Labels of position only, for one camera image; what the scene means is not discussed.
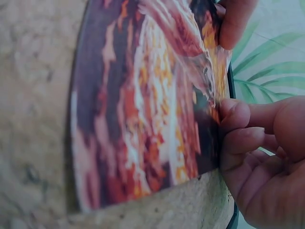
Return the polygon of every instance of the colorful artwork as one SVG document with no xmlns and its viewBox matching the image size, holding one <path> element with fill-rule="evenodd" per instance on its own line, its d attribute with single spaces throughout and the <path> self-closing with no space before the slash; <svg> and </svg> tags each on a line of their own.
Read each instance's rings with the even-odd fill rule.
<svg viewBox="0 0 305 229">
<path fill-rule="evenodd" d="M 74 173 L 88 212 L 218 166 L 231 53 L 210 0 L 91 0 L 73 72 Z"/>
</svg>

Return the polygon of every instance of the black edge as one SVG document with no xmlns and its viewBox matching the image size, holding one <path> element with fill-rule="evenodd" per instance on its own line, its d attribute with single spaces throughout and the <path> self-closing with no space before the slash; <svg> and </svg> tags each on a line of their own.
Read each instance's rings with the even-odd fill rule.
<svg viewBox="0 0 305 229">
<path fill-rule="evenodd" d="M 232 71 L 231 64 L 229 65 L 227 76 L 228 76 L 230 98 L 236 99 L 234 79 L 233 79 L 233 71 Z M 239 217 L 239 210 L 238 210 L 238 207 L 237 207 L 236 203 L 234 203 L 234 213 L 233 213 L 233 216 L 232 216 L 232 218 L 229 222 L 229 225 L 227 226 L 226 229 L 237 229 L 237 227 L 238 227 L 238 217 Z"/>
</svg>

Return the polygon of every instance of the palm leaf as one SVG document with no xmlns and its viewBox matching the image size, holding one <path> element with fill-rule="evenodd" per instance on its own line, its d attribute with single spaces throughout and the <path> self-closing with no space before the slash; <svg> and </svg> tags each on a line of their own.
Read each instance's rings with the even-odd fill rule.
<svg viewBox="0 0 305 229">
<path fill-rule="evenodd" d="M 281 34 L 273 39 L 270 39 L 252 51 L 248 56 L 245 57 L 245 60 L 241 62 L 235 69 L 234 74 L 249 68 L 258 62 L 261 62 L 276 53 L 277 51 L 283 49 L 288 44 L 294 42 L 296 39 L 302 37 L 303 35 L 296 32 L 288 32 Z"/>
<path fill-rule="evenodd" d="M 279 98 L 279 100 L 287 99 L 287 98 L 296 96 L 295 94 L 291 94 L 291 93 L 282 93 L 282 92 L 281 92 L 281 93 L 275 93 L 275 95 Z"/>
<path fill-rule="evenodd" d="M 305 14 L 305 1 L 300 0 L 300 5 L 301 5 L 301 9 L 302 9 L 303 13 Z"/>
<path fill-rule="evenodd" d="M 250 56 L 248 59 L 244 60 L 240 65 L 238 65 L 234 70 L 233 70 L 233 75 L 236 75 L 240 69 L 244 68 L 249 62 L 251 62 L 258 54 L 255 54 L 254 56 Z"/>
<path fill-rule="evenodd" d="M 266 91 L 261 90 L 261 93 L 262 93 L 262 95 L 263 95 L 263 97 L 264 97 L 264 99 L 267 103 L 273 103 L 274 102 L 273 99 L 271 98 L 271 96 Z"/>
<path fill-rule="evenodd" d="M 286 76 L 271 80 L 261 84 L 264 86 L 283 86 L 283 87 L 294 87 L 305 90 L 305 77 L 302 76 Z"/>
<path fill-rule="evenodd" d="M 249 86 L 247 84 L 241 83 L 240 89 L 243 94 L 244 100 L 248 103 L 256 104 L 256 98 L 254 97 L 253 93 L 251 92 Z"/>
<path fill-rule="evenodd" d="M 238 42 L 238 44 L 235 46 L 232 54 L 231 62 L 234 63 L 236 59 L 240 56 L 246 45 L 248 44 L 250 38 L 252 37 L 254 31 L 256 30 L 257 26 L 259 24 L 259 21 L 251 23 L 249 26 L 247 26 L 243 37 Z"/>
<path fill-rule="evenodd" d="M 263 76 L 274 75 L 274 74 L 299 74 L 305 73 L 305 62 L 282 62 L 273 64 L 257 74 L 251 76 L 247 81 L 259 79 Z"/>
</svg>

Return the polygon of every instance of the hand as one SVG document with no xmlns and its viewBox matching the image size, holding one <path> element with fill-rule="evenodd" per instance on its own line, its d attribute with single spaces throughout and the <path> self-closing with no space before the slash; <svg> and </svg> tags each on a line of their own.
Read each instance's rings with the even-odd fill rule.
<svg viewBox="0 0 305 229">
<path fill-rule="evenodd" d="M 245 220 L 259 229 L 304 229 L 305 96 L 264 105 L 226 99 L 220 111 L 220 168 Z"/>
<path fill-rule="evenodd" d="M 240 40 L 258 0 L 220 0 L 216 4 L 219 13 L 224 14 L 220 29 L 220 45 L 231 50 Z"/>
</svg>

